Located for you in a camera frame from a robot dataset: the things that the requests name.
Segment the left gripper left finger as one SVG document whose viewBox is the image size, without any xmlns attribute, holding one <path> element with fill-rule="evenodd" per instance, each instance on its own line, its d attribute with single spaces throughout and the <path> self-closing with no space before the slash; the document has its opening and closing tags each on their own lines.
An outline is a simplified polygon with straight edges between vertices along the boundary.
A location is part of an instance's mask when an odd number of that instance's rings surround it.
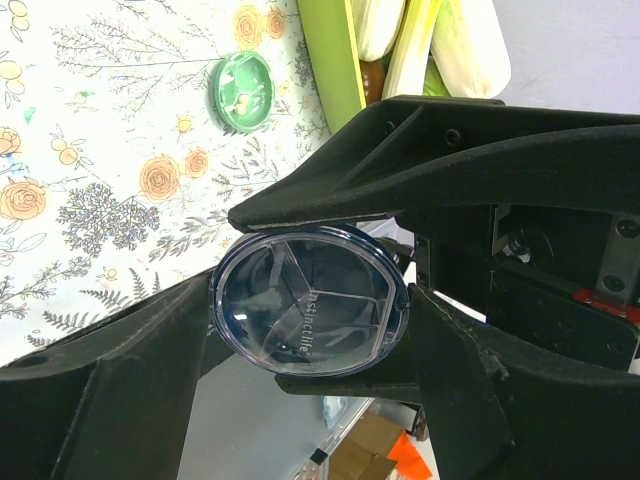
<svg viewBox="0 0 640 480">
<path fill-rule="evenodd" d="M 174 479 L 210 325 L 200 273 L 1 370 L 5 479 Z"/>
</svg>

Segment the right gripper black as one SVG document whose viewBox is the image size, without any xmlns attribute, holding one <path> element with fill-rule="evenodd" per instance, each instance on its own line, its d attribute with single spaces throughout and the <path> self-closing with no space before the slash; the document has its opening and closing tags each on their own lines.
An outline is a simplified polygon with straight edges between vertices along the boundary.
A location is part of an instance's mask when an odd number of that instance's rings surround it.
<svg viewBox="0 0 640 480">
<path fill-rule="evenodd" d="M 629 371 L 639 348 L 639 221 L 494 204 L 415 208 L 417 279 L 487 324 L 561 356 Z"/>
</svg>

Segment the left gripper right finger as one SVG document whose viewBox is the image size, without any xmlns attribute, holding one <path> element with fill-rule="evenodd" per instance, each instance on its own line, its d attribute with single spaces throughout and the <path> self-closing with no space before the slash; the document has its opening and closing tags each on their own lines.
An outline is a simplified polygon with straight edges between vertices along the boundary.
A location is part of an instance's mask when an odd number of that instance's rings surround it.
<svg viewBox="0 0 640 480">
<path fill-rule="evenodd" d="M 405 339 L 341 378 L 278 376 L 292 395 L 422 405 L 444 479 L 635 479 L 639 379 L 543 350 L 412 286 Z"/>
</svg>

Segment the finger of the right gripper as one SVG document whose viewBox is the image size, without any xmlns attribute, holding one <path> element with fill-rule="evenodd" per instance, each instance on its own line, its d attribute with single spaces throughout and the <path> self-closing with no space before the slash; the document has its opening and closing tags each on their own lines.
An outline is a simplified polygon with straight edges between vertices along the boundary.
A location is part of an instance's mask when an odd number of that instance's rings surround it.
<svg viewBox="0 0 640 480">
<path fill-rule="evenodd" d="M 251 232 L 489 204 L 637 214 L 638 117 L 394 97 L 360 111 L 228 220 Z"/>
</svg>

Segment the blue round pill box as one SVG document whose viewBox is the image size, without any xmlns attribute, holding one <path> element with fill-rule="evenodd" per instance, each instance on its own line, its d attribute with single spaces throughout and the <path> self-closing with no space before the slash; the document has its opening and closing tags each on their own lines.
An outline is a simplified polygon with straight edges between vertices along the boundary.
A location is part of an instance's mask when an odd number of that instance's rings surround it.
<svg viewBox="0 0 640 480">
<path fill-rule="evenodd" d="M 400 342 L 410 298 L 380 240 L 349 225 L 250 233 L 209 283 L 212 326 L 250 363 L 298 378 L 348 376 Z"/>
</svg>

